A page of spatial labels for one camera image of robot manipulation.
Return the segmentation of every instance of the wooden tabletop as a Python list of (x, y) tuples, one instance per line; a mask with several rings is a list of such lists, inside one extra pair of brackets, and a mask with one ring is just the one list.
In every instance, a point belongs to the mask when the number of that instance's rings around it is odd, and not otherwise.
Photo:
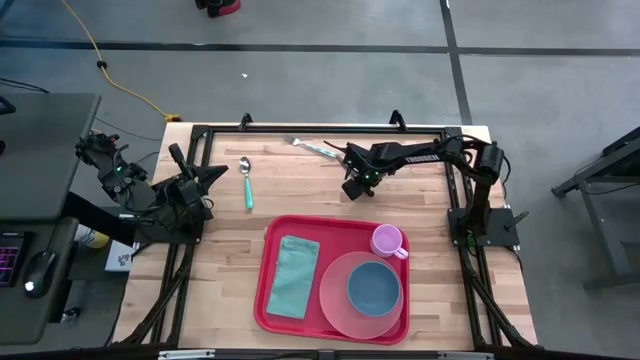
[[(168, 146), (178, 143), (186, 154), (192, 126), (168, 124), (154, 182), (179, 172)], [(489, 140), (484, 126), (462, 129), (465, 134)], [(339, 145), (351, 141), (365, 148), (384, 141), (410, 144), (433, 140), (429, 135), (401, 134), (301, 137), (323, 147), (322, 140), (329, 140)], [(196, 159), (201, 158), (202, 147)], [(243, 175), (238, 170), (242, 156), (252, 161), (253, 211), (245, 209)], [(402, 168), (382, 181), (375, 197), (363, 196), (355, 202), (342, 192), (344, 170), (336, 160), (289, 145), (278, 134), (216, 134), (210, 164), (226, 164), (229, 171), (210, 189), (214, 219), (206, 223), (202, 242), (196, 247), (180, 347), (472, 349), (460, 261), (448, 235), (446, 211), (450, 203), (442, 163)], [(460, 199), (464, 204), (462, 193)], [(501, 187), (494, 186), (491, 205), (503, 204)], [(260, 328), (253, 317), (253, 301), (264, 233), (273, 219), (285, 214), (390, 223), (406, 232), (411, 242), (411, 317), (409, 333), (402, 342), (369, 345), (278, 335)], [(114, 341), (129, 335), (157, 299), (167, 249), (166, 244), (152, 245), (133, 262)], [(536, 343), (517, 260), (502, 248), (487, 248), (486, 253), (496, 302), (522, 335)], [(164, 335), (169, 331), (172, 311), (173, 300)], [(483, 334), (490, 341), (484, 306), (479, 306), (479, 311)]]

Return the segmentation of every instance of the pink mug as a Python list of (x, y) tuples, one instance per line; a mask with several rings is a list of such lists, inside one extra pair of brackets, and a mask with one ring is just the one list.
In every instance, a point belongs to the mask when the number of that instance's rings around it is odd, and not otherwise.
[(409, 256), (402, 248), (402, 233), (397, 227), (389, 224), (378, 226), (371, 236), (371, 251), (380, 257), (395, 255), (399, 259)]

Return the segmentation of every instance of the teal napkin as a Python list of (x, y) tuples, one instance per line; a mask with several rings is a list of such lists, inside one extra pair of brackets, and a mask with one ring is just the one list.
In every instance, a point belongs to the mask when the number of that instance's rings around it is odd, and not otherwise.
[(315, 241), (293, 236), (282, 238), (267, 304), (269, 314), (304, 319), (319, 250), (320, 244)]

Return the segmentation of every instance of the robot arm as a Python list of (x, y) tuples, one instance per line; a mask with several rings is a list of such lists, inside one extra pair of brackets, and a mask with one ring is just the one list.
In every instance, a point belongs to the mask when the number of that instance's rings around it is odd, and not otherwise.
[[(415, 145), (401, 145), (397, 142), (379, 143), (366, 150), (356, 144), (347, 143), (345, 148), (335, 148), (345, 153), (343, 165), (347, 168), (342, 189), (351, 200), (363, 193), (374, 196), (371, 188), (377, 186), (387, 175), (405, 165), (446, 162), (473, 179), (476, 188), (472, 201), (467, 204), (465, 223), (461, 224), (475, 236), (486, 234), (489, 222), (489, 191), (500, 176), (504, 151), (496, 142), (491, 144), (477, 138), (461, 135), (443, 141), (433, 141)], [(471, 165), (472, 155), (468, 150), (476, 150), (477, 155)]]
[(213, 202), (203, 197), (227, 166), (188, 165), (178, 144), (169, 146), (181, 173), (153, 186), (147, 172), (122, 158), (128, 145), (116, 147), (118, 135), (90, 133), (76, 144), (76, 156), (98, 169), (98, 180), (109, 197), (137, 217), (139, 242), (191, 242), (205, 220), (213, 218)]

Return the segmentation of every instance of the concrete floor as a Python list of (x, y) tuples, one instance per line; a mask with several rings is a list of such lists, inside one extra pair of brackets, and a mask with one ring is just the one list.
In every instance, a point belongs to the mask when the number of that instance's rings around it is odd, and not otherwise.
[[(244, 0), (237, 14), (213, 20), (191, 2), (177, 0), (70, 3), (100, 41), (447, 45), (437, 0)], [(637, 1), (449, 3), (459, 46), (640, 48)], [(17, 1), (0, 22), (0, 37), (84, 40), (66, 9), (47, 0)], [(95, 67), (93, 51), (2, 48), (0, 52), (0, 77), (53, 92), (99, 93), (101, 119), (161, 137), (162, 117), (107, 84)], [(397, 108), (411, 123), (461, 123), (446, 54), (103, 54), (115, 79), (187, 121), (239, 121), (250, 112), (260, 122), (383, 123)], [(516, 212), (531, 213), (519, 225), (519, 233), (540, 344), (638, 357), (640, 287), (583, 290), (582, 281), (609, 274), (606, 256), (579, 196), (570, 194), (559, 201), (549, 189), (640, 124), (640, 58), (461, 56), (461, 66), (473, 123), (490, 127), (514, 165), (509, 203)], [(113, 130), (98, 122), (95, 127)], [(128, 159), (158, 150), (158, 142), (120, 134), (123, 143), (131, 144)], [(154, 163), (152, 157), (143, 166), (152, 172)], [(79, 167), (73, 189), (98, 205), (111, 205), (95, 171), (86, 166)], [(102, 306), (81, 317), (75, 330), (68, 330), (66, 343), (48, 333), (31, 349), (102, 345), (121, 296), (117, 285), (108, 286), (114, 288), (77, 287), (74, 291), (89, 299), (99, 296)], [(79, 333), (92, 335), (74, 335)]]

